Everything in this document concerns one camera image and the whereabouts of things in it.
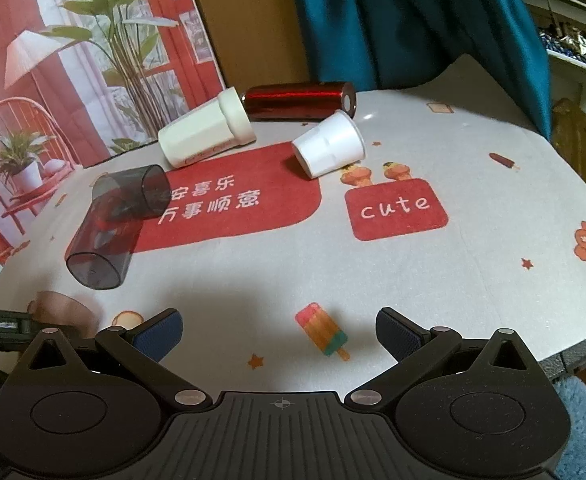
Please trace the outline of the grey translucent plastic cup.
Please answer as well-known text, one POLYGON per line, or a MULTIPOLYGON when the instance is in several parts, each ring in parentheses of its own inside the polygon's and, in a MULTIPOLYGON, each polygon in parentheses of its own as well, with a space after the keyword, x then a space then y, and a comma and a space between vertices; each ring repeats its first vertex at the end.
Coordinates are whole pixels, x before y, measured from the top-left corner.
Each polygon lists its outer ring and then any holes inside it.
POLYGON ((90 207, 66 249, 65 262, 72 277, 95 290, 119 287, 143 222, 161 217, 170 199, 166 172, 158 165, 99 176, 90 207))

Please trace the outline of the small white paper cup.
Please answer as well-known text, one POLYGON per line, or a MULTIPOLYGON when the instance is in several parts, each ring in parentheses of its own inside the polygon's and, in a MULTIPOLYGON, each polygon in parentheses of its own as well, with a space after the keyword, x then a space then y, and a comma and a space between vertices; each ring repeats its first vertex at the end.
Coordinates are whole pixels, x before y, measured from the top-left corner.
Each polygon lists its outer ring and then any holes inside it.
POLYGON ((310 179, 328 174, 366 157, 358 126, 342 110, 293 141, 296 159, 310 179))

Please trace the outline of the large white ribbed cup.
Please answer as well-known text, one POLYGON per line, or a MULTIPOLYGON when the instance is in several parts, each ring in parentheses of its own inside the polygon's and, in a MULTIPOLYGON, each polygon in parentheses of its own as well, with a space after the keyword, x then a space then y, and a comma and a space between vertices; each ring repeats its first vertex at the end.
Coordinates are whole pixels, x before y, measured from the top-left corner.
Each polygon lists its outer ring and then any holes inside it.
POLYGON ((251 144, 256 134, 232 87, 161 128, 157 139, 170 166, 180 168, 251 144))

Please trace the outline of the red metallic cylinder cup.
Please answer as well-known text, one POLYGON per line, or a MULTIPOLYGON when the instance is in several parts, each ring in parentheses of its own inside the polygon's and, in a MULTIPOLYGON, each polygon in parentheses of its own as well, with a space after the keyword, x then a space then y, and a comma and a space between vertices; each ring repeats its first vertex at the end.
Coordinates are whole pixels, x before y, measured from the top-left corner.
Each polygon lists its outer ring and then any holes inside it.
POLYGON ((265 84, 246 90, 241 101, 251 120, 321 122, 336 110, 350 118, 357 110, 356 90, 348 81, 265 84))

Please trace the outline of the red room backdrop poster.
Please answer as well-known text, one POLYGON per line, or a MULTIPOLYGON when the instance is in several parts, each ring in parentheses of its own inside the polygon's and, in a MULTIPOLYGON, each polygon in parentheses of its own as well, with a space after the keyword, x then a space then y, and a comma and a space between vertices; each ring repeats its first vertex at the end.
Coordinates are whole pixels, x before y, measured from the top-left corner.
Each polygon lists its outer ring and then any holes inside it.
POLYGON ((73 171, 222 86, 195 0, 0 0, 0 263, 73 171))

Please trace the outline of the printed cartoon table mat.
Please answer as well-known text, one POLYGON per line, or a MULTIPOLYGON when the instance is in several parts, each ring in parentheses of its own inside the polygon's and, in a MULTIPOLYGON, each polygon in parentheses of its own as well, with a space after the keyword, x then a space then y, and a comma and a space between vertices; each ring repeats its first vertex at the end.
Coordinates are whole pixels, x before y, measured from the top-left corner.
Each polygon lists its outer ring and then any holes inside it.
POLYGON ((210 394, 348 393, 393 365, 374 321, 391 307, 468 338, 500 327, 537 359, 586 339, 586 185, 475 61, 408 91, 363 92, 366 157, 307 178, 299 122, 260 122, 242 150, 174 171, 125 281, 81 286, 65 253, 102 174, 159 164, 157 145, 77 171, 0 272, 0 309, 50 290, 90 308, 174 308, 164 363, 210 394))

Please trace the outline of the blue fluffy cushion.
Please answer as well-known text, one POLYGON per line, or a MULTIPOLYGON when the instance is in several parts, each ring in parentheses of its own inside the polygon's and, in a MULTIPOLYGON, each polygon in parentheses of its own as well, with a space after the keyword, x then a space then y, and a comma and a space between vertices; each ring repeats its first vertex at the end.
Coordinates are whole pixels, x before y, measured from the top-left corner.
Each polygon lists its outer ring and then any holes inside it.
POLYGON ((559 479, 586 480, 586 384, 576 376, 554 384, 570 415, 570 437, 555 475, 559 479))

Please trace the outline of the yellow plastic bag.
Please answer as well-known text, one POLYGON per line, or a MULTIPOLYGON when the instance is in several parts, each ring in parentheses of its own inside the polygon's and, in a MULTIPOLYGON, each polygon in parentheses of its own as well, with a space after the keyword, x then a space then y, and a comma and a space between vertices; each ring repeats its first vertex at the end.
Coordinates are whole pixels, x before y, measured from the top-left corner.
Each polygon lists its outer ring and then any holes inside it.
POLYGON ((552 107, 551 144, 586 182, 586 113, 563 98, 552 107))

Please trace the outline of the teal blue curtain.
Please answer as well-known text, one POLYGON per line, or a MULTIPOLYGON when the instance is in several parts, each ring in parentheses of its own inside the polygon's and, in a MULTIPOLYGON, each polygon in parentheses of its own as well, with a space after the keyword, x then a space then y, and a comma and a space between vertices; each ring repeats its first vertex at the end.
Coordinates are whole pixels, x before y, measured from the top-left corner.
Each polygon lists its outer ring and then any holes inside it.
POLYGON ((360 91, 404 89, 464 54, 538 132, 552 130, 547 50, 522 0, 295 0, 309 73, 360 91))

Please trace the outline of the white shelf rack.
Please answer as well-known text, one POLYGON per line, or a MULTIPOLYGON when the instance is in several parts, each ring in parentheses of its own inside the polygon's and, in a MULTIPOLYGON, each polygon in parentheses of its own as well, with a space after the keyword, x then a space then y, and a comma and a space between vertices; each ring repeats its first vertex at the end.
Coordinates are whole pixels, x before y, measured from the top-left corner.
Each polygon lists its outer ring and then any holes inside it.
POLYGON ((523 0, 550 61, 552 100, 586 113, 586 0, 523 0))

